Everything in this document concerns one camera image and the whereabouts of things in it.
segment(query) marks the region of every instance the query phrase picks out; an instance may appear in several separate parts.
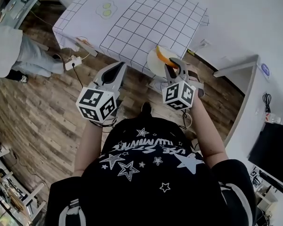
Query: orange object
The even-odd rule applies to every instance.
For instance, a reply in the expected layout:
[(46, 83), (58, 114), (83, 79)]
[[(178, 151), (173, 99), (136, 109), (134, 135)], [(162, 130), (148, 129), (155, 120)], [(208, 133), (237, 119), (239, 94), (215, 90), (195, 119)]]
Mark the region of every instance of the orange object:
[(157, 57), (164, 62), (165, 64), (167, 64), (168, 66), (171, 66), (174, 69), (178, 69), (178, 66), (176, 64), (174, 64), (173, 62), (171, 62), (168, 58), (164, 57), (163, 54), (160, 52), (159, 50), (159, 46), (156, 46), (156, 54)]

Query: plate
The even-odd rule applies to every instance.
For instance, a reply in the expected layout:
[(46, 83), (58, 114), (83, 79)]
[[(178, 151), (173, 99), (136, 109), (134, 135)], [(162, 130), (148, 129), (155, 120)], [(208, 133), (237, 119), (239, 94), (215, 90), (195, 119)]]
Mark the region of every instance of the plate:
[[(164, 56), (168, 58), (178, 58), (172, 51), (165, 48)], [(148, 68), (157, 76), (166, 77), (165, 63), (162, 62), (156, 55), (156, 48), (151, 50), (147, 57)]]
[(8, 11), (12, 10), (15, 4), (16, 4), (16, 1), (14, 1), (14, 2), (12, 3), (12, 5), (11, 5), (10, 8), (8, 9)]

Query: desk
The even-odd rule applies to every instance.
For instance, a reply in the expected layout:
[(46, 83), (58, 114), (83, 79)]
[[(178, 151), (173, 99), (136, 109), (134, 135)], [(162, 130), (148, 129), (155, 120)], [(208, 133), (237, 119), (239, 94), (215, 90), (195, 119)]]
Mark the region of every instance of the desk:
[[(21, 0), (10, 0), (8, 5), (5, 7), (2, 13), (5, 13), (5, 16), (0, 23), (0, 26), (8, 25), (12, 28), (18, 29), (25, 19), (26, 15), (29, 13), (30, 9), (35, 5), (38, 0), (28, 0), (26, 4), (22, 3)], [(8, 11), (10, 6), (15, 3), (15, 6)], [(14, 14), (20, 13), (18, 18), (13, 19), (12, 16)]]
[(159, 44), (182, 58), (206, 11), (196, 0), (74, 0), (53, 31), (61, 48), (95, 49), (160, 79), (148, 53)]
[(265, 104), (262, 96), (265, 93), (272, 96), (270, 108), (272, 113), (283, 118), (283, 95), (276, 81), (266, 80), (258, 66), (252, 67), (252, 75), (244, 101), (225, 140), (226, 152), (231, 159), (238, 159), (245, 164), (249, 172), (253, 164), (248, 161), (248, 155), (253, 148), (265, 122)]

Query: gray pants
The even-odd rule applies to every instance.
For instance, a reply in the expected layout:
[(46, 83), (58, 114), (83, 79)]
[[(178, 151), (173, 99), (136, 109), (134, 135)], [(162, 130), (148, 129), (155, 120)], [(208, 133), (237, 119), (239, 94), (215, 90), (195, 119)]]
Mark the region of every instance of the gray pants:
[(22, 37), (18, 59), (11, 69), (45, 77), (50, 77), (51, 72), (58, 74), (64, 72), (62, 60), (50, 57), (25, 34)]

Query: power strip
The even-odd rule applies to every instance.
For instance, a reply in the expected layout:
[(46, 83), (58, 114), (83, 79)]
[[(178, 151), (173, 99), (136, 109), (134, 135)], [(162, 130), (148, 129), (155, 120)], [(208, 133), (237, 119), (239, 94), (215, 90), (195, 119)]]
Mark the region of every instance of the power strip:
[(65, 68), (66, 68), (66, 70), (71, 70), (72, 68), (77, 67), (78, 65), (81, 65), (81, 64), (82, 64), (82, 58), (80, 56), (76, 57), (76, 56), (72, 55), (71, 61), (69, 61), (65, 64)]

